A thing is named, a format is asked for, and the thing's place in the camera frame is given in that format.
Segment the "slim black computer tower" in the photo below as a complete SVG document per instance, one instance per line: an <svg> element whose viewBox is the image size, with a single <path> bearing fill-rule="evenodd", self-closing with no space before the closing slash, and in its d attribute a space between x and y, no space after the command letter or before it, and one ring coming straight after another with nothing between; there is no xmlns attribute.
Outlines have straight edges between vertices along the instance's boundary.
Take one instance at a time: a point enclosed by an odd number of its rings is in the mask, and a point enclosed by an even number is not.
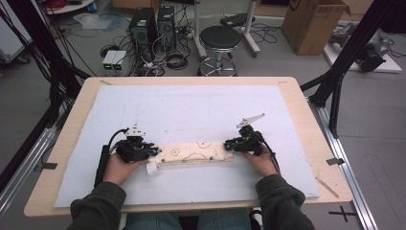
<svg viewBox="0 0 406 230"><path fill-rule="evenodd" d="M175 45L174 6L161 6L157 17L161 50L173 50Z"/></svg>

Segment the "thin wooden stick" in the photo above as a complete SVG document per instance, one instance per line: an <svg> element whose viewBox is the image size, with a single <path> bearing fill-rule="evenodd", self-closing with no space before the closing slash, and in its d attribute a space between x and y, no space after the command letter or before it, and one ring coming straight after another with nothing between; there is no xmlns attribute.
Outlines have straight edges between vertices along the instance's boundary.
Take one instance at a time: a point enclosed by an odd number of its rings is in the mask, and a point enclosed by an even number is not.
<svg viewBox="0 0 406 230"><path fill-rule="evenodd" d="M318 176L315 176L315 179L324 187L326 188L333 196L335 196L336 198L339 198L340 196L331 188L328 186L328 184L322 180L321 178L319 178Z"/></svg>

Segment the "aluminium rail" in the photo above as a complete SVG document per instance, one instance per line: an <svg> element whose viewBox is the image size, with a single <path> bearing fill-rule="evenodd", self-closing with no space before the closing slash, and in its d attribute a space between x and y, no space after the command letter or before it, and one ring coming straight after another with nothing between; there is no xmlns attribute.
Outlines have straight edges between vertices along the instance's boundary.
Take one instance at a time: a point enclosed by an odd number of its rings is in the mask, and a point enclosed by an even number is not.
<svg viewBox="0 0 406 230"><path fill-rule="evenodd" d="M55 136L56 128L46 127L40 134L33 138L31 143L25 149L23 149L25 156L22 158L16 171L12 174L11 179L0 193L0 220L11 207L12 202L28 180L31 173L34 171L41 156L51 146Z"/></svg>
<svg viewBox="0 0 406 230"><path fill-rule="evenodd" d="M334 158L336 160L342 160L342 162L338 164L338 167L343 173L344 178L350 187L352 193L351 203L354 207L356 216L360 221L361 228L363 230L378 230L376 221L372 215L367 200L363 195L361 187L358 184L345 150L339 138L335 137L333 132L328 127L329 115L327 110L324 107L318 107L313 103L308 104L313 111L316 120L319 122L319 126L327 139L327 143L332 150Z"/></svg>

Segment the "clear plastic sheet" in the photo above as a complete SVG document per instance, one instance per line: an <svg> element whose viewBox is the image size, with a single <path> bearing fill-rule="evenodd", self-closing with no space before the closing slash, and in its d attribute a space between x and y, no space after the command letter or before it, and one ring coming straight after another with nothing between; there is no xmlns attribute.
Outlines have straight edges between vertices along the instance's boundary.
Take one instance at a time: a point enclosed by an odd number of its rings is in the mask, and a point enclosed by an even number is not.
<svg viewBox="0 0 406 230"><path fill-rule="evenodd" d="M103 13L102 15L83 12L73 17L84 30L107 30L119 28L123 18L115 13Z"/></svg>

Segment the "cream checked cloth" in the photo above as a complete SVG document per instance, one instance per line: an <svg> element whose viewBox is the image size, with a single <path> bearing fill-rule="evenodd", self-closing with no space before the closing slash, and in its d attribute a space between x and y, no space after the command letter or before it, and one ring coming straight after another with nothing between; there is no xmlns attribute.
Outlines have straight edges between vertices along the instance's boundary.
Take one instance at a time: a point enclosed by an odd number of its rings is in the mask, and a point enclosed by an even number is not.
<svg viewBox="0 0 406 230"><path fill-rule="evenodd" d="M226 150L222 143L170 144L160 147L156 156L148 158L147 173L154 175L160 167L165 166L229 162L233 160L234 153L231 150Z"/></svg>

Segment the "brown cardboard box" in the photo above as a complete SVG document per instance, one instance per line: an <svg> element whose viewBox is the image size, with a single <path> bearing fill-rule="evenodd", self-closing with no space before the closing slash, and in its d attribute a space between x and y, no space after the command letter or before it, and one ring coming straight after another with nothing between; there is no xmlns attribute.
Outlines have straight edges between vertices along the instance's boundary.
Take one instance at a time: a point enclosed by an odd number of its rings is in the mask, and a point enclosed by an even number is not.
<svg viewBox="0 0 406 230"><path fill-rule="evenodd" d="M290 0L282 34L296 55L318 56L345 12L343 0Z"/></svg>

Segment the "person's left hand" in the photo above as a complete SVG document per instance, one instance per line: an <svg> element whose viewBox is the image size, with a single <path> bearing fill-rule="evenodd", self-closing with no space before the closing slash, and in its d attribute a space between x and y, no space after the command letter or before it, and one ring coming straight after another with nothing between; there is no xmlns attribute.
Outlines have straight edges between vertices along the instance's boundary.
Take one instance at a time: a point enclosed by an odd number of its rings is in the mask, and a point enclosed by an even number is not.
<svg viewBox="0 0 406 230"><path fill-rule="evenodd" d="M110 155L107 166L104 172L103 182L110 182L116 185L121 185L131 176L131 174L143 166L147 161L137 161L132 163L125 163L123 159L117 154Z"/></svg>

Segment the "black round stool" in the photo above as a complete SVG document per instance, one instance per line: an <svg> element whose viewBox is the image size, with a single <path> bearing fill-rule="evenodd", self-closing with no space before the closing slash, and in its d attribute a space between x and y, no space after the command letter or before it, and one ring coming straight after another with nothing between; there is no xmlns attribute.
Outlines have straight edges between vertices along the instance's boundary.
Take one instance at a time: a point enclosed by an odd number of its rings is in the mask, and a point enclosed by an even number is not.
<svg viewBox="0 0 406 230"><path fill-rule="evenodd" d="M200 62L198 76L237 76L237 67L232 62L232 52L241 43L238 31L227 26L211 26L200 33L199 42L206 50L213 51L214 56L206 57Z"/></svg>

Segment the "person's right hand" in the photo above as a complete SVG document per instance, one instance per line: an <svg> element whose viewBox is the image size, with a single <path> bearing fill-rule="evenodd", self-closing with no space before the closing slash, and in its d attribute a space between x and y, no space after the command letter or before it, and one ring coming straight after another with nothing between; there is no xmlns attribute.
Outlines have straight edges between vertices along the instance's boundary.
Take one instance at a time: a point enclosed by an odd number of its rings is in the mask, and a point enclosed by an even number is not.
<svg viewBox="0 0 406 230"><path fill-rule="evenodd" d="M278 174L275 164L266 150L264 150L259 156L249 152L243 152L241 155L252 164L254 169L261 176L266 177L272 174Z"/></svg>

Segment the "white table mat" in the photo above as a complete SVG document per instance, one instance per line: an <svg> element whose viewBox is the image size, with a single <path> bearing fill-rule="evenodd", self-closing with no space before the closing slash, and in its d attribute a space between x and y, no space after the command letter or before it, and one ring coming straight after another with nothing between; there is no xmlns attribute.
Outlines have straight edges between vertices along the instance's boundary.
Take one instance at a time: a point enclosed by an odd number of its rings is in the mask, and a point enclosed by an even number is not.
<svg viewBox="0 0 406 230"><path fill-rule="evenodd" d="M159 148L194 142L222 143L238 136L243 118L254 122L276 153L282 176L310 199L319 197L314 175L277 86L103 86L88 114L65 169L55 206L67 207L94 187L102 146L125 138L137 125ZM234 152L234 160L160 167L154 175L140 167L123 185L128 205L248 201L257 197L259 176Z"/></svg>

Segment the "black tape cross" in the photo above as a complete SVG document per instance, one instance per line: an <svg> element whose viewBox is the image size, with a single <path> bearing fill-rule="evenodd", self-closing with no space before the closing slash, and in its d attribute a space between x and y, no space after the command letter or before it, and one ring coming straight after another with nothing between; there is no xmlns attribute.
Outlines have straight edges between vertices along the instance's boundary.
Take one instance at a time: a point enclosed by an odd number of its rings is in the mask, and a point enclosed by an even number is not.
<svg viewBox="0 0 406 230"><path fill-rule="evenodd" d="M357 214L354 212L348 212L344 209L343 206L339 206L340 210L339 211L329 211L328 213L330 215L334 215L334 216L341 216L344 220L344 222L348 222L349 221L349 217L356 217Z"/></svg>

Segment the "round white table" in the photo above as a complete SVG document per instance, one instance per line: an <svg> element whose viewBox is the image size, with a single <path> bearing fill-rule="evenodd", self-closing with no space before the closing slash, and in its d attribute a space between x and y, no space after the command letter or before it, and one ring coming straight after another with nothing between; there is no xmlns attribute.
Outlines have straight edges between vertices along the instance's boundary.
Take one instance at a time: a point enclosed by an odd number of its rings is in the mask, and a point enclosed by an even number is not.
<svg viewBox="0 0 406 230"><path fill-rule="evenodd" d="M42 6L49 14L61 14L85 9L94 3L95 0L45 0Z"/></svg>

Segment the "light wooden table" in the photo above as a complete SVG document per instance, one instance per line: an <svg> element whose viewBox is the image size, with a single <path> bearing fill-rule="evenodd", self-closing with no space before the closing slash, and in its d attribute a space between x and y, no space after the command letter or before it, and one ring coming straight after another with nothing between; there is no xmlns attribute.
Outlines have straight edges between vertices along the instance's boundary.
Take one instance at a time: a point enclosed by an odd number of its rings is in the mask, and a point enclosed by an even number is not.
<svg viewBox="0 0 406 230"><path fill-rule="evenodd" d="M298 82L292 77L95 77L84 82L50 154L50 160L57 163L57 167L55 170L44 170L40 174L25 205L25 216L45 218L67 216L69 214L67 208L56 208L54 206L62 185L62 177L99 89L111 85L200 85L204 87L240 85L244 88L252 85L277 86L282 92L282 99L303 145L304 155L311 171L315 173L315 176L324 180L340 196L339 198L333 196L315 179L321 196L314 199L309 198L306 202L308 204L321 204L349 202L352 200L350 187L347 185L340 169L327 163L327 160L333 156L332 150Z"/></svg>

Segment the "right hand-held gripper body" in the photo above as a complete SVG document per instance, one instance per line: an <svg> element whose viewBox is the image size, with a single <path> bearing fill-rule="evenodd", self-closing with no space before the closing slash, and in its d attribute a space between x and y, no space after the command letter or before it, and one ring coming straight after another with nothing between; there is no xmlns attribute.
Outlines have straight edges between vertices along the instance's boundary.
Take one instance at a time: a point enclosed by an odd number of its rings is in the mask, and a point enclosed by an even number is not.
<svg viewBox="0 0 406 230"><path fill-rule="evenodd" d="M252 127L252 123L263 118L264 113L249 117L243 118L241 122L237 125L239 137L234 139L232 144L232 150L234 151L252 151L255 156L261 154L261 143L264 141L262 134L259 131L255 131Z"/></svg>

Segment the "flat black case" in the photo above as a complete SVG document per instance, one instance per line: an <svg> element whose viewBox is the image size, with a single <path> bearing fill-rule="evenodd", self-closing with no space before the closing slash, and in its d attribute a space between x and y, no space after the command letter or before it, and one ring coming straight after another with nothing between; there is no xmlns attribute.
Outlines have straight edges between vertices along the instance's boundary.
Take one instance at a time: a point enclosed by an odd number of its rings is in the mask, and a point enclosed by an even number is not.
<svg viewBox="0 0 406 230"><path fill-rule="evenodd" d="M220 23L224 26L228 26L231 28L245 27L247 17L248 17L247 13L238 13L232 16L224 16L223 18L220 19Z"/></svg>

